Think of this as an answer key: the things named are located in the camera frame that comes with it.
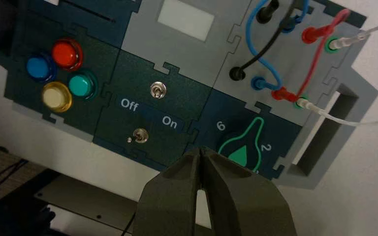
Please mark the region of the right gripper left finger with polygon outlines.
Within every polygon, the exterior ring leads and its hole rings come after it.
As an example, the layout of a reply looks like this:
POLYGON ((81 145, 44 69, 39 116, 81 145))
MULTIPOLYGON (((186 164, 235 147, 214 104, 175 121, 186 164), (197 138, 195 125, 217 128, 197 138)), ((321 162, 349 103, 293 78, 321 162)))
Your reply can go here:
POLYGON ((137 205, 133 235, 194 235, 200 161, 200 149, 194 148, 147 182, 137 205))

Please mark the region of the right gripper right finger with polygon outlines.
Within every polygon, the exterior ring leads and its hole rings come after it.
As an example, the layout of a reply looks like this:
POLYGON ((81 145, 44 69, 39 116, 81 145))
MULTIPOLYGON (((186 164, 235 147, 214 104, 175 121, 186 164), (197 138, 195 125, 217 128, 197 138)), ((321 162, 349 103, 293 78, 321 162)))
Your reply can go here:
POLYGON ((207 147, 201 149, 201 185, 215 235, 297 235, 289 205, 273 182, 207 147))

